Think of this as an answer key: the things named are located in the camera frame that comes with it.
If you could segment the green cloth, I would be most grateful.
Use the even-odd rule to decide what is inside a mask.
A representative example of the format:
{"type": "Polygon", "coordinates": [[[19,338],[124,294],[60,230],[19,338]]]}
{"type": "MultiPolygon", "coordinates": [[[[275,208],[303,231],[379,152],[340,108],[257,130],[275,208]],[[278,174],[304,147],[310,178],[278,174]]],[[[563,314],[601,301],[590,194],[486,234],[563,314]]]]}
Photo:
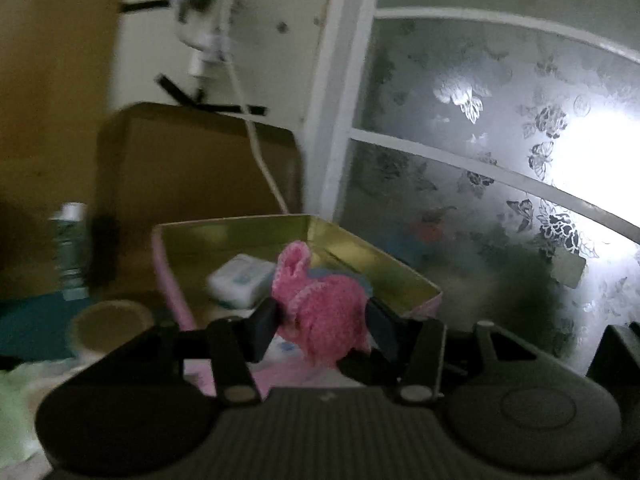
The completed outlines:
{"type": "Polygon", "coordinates": [[[32,394],[53,370],[53,362],[31,362],[1,372],[1,467],[28,460],[41,450],[35,432],[32,394]]]}

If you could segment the round nut can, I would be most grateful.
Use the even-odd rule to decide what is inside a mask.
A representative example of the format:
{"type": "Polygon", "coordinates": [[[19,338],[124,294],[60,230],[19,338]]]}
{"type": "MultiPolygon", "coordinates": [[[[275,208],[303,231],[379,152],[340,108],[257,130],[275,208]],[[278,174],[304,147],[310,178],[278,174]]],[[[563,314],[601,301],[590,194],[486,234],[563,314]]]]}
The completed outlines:
{"type": "Polygon", "coordinates": [[[130,300],[105,300],[76,314],[68,323],[67,342],[81,361],[96,361],[154,325],[151,311],[130,300]]]}

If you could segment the brown chair back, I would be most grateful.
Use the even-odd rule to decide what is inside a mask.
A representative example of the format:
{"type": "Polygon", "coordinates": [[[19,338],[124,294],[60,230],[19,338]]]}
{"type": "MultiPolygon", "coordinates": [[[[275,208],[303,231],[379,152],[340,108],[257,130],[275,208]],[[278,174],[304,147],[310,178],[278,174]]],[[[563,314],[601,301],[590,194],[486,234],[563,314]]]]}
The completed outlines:
{"type": "Polygon", "coordinates": [[[145,248],[161,223],[280,210],[240,118],[138,103],[98,133],[94,258],[145,248]]]}

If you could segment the frosted floral glass door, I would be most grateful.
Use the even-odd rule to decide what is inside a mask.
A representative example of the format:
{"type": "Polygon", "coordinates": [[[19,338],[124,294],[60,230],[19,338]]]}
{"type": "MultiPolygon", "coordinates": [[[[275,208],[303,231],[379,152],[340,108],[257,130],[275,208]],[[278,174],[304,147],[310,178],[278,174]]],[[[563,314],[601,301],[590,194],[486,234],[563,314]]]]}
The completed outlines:
{"type": "Polygon", "coordinates": [[[329,0],[305,207],[588,370],[639,316],[639,0],[329,0]]]}

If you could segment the pink knitted sock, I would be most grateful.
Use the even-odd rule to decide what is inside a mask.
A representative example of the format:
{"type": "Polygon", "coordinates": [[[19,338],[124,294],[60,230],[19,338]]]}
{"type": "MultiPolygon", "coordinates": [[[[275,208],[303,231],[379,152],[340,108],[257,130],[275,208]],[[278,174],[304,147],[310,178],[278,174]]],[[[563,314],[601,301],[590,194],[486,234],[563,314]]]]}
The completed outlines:
{"type": "Polygon", "coordinates": [[[271,297],[284,312],[278,334],[296,344],[309,364],[336,367],[352,349],[371,350],[364,319],[369,296],[345,274],[314,278],[311,259],[301,240],[288,244],[278,257],[271,285],[271,297]]]}

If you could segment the teal quilted mat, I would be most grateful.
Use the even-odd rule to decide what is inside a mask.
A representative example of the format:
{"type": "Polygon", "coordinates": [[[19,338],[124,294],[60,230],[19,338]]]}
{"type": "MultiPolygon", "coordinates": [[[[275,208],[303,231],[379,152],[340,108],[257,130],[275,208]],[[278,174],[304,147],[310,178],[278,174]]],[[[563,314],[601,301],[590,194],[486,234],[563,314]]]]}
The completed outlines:
{"type": "Polygon", "coordinates": [[[68,326],[93,304],[90,298],[66,301],[60,292],[10,302],[1,313],[1,355],[26,362],[72,358],[68,326]]]}

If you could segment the white wall charger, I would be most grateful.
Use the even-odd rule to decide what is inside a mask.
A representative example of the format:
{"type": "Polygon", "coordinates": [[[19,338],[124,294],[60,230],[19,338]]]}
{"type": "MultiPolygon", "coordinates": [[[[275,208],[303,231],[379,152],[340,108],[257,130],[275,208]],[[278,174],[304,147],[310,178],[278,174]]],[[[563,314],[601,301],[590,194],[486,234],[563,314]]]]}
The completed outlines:
{"type": "Polygon", "coordinates": [[[217,67],[224,62],[220,35],[218,32],[202,32],[198,40],[200,47],[192,52],[188,72],[198,79],[214,79],[217,67]]]}

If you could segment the green drink carton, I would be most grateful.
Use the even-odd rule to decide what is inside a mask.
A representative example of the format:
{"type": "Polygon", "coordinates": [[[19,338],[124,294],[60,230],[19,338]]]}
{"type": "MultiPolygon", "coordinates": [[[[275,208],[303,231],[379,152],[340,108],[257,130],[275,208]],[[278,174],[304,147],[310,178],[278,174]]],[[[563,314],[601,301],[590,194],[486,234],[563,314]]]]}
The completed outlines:
{"type": "Polygon", "coordinates": [[[63,298],[66,301],[88,299],[87,206],[78,202],[65,203],[55,211],[50,221],[54,231],[55,262],[63,298]]]}

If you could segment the white tissue pack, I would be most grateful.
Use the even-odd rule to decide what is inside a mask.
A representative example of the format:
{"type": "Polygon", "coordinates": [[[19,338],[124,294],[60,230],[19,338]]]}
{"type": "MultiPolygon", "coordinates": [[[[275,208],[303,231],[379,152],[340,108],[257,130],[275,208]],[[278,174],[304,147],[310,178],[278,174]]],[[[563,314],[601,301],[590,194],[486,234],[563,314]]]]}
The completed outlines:
{"type": "Polygon", "coordinates": [[[209,274],[206,289],[225,308],[253,309],[270,295],[274,270],[270,261],[239,254],[209,274]]]}

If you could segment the pink tin box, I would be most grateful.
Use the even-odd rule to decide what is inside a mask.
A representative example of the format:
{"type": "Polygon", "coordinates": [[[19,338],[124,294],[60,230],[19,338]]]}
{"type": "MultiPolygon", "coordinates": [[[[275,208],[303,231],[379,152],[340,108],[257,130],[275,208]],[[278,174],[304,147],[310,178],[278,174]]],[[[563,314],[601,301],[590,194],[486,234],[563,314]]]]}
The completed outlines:
{"type": "Polygon", "coordinates": [[[158,287],[182,330],[200,330],[221,307],[206,290],[206,278],[231,258],[248,255],[276,263],[295,242],[312,278],[335,272],[363,280],[370,295],[405,318],[432,318],[442,291],[427,278],[362,238],[309,214],[258,216],[160,224],[152,253],[158,287]]]}

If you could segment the brown cardboard backdrop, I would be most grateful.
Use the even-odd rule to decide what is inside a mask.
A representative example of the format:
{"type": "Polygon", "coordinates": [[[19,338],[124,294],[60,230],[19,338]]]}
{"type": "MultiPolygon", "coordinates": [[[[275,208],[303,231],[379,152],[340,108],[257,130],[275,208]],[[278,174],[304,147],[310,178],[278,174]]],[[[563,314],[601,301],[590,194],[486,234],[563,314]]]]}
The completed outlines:
{"type": "Polygon", "coordinates": [[[1,0],[1,291],[56,287],[50,217],[91,203],[120,0],[1,0]]]}

